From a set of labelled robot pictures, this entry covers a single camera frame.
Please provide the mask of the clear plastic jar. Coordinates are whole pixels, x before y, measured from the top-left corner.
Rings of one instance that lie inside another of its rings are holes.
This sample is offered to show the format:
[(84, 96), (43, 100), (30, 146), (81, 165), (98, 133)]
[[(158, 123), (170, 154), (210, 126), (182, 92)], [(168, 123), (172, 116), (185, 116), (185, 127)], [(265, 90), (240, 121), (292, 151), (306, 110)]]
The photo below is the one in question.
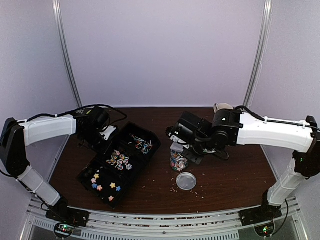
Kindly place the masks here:
[(170, 167), (176, 172), (182, 172), (189, 166), (188, 159), (183, 156), (183, 149), (170, 149)]

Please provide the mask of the pile of swirl lollipops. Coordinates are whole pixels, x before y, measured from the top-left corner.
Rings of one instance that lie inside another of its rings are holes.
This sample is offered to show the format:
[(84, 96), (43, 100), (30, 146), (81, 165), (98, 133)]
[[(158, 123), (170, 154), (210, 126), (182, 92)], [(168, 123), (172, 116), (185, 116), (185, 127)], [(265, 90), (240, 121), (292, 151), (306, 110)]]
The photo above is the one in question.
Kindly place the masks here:
[(114, 150), (110, 158), (107, 159), (105, 162), (119, 171), (130, 171), (133, 168), (133, 165), (130, 163), (130, 157), (128, 157), (124, 153), (121, 153), (118, 150)]

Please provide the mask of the black three-compartment candy tray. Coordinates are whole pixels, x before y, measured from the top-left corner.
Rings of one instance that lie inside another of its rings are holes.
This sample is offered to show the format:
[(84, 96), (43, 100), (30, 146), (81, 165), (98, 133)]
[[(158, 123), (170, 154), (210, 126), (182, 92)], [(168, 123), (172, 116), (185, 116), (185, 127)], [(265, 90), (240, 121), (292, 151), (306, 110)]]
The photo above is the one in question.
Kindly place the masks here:
[(160, 148), (158, 136), (127, 123), (77, 176), (78, 182), (115, 209)]

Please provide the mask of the pile of stick candies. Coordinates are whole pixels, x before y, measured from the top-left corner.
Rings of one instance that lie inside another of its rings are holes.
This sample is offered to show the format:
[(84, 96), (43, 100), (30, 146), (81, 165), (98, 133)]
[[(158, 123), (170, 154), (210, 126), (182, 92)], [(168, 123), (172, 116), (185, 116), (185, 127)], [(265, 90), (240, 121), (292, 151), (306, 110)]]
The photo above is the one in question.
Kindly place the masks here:
[(152, 150), (153, 143), (151, 140), (142, 139), (134, 134), (131, 134), (130, 136), (135, 148), (141, 151), (142, 154), (147, 155)]

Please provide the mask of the pile of star candies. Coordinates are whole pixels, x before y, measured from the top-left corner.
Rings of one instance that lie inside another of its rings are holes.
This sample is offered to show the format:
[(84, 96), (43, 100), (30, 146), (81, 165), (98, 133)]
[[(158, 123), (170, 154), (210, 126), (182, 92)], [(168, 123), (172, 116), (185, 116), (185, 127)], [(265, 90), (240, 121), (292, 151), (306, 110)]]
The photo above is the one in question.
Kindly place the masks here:
[(102, 170), (97, 170), (90, 180), (92, 189), (104, 200), (109, 203), (115, 201), (122, 190), (122, 184), (111, 175)]

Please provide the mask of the metal scoop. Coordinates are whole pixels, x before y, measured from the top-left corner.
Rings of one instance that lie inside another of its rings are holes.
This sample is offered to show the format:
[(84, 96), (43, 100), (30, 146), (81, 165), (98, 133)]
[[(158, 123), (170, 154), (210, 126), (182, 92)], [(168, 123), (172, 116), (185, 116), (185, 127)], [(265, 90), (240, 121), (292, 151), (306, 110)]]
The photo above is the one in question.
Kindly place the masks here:
[(182, 153), (184, 151), (184, 146), (181, 145), (181, 144), (178, 144), (176, 142), (173, 142), (170, 146), (170, 150), (171, 151), (174, 151), (174, 152), (177, 152), (177, 153)]

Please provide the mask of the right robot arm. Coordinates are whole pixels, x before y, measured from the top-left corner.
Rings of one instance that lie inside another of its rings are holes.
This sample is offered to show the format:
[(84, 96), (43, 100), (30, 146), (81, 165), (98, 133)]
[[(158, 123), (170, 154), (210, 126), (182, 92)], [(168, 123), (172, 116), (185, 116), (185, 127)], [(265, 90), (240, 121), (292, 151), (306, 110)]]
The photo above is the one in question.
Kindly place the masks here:
[(193, 154), (219, 154), (236, 145), (267, 145), (293, 150), (280, 179), (265, 192), (256, 210), (268, 220), (305, 179), (320, 173), (320, 132), (312, 116), (290, 121), (258, 116), (244, 106), (219, 109), (212, 122), (185, 112), (178, 123), (178, 142)]

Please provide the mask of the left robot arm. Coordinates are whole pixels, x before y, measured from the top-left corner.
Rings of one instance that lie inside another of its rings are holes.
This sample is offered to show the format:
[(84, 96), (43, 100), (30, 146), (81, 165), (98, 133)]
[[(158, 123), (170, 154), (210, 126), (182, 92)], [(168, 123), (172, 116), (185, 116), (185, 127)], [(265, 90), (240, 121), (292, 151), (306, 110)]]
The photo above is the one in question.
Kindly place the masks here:
[(25, 120), (8, 118), (0, 137), (0, 159), (6, 176), (39, 197), (61, 222), (72, 218), (68, 201), (42, 176), (54, 165), (53, 157), (70, 136), (76, 135), (94, 152), (101, 152), (115, 131), (110, 107), (89, 105), (59, 114), (41, 113)]

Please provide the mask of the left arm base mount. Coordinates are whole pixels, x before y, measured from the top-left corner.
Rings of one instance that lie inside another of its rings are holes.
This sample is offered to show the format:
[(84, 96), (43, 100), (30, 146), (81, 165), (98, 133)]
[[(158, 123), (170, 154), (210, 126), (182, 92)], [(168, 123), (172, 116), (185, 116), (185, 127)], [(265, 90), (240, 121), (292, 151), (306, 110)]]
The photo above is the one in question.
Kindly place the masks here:
[(46, 218), (57, 222), (66, 223), (74, 227), (86, 227), (90, 213), (86, 210), (76, 209), (69, 206), (68, 200), (61, 196), (57, 203), (45, 203), (48, 208)]

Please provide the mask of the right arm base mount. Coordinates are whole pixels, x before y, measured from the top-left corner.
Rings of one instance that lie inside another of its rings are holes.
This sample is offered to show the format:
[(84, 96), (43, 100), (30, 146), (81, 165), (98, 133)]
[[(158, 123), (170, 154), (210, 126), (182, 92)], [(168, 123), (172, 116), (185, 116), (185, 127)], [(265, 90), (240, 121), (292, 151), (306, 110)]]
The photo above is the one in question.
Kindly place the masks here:
[(271, 205), (267, 198), (263, 198), (260, 206), (241, 210), (238, 213), (241, 224), (242, 226), (255, 225), (281, 217), (281, 206), (281, 204)]

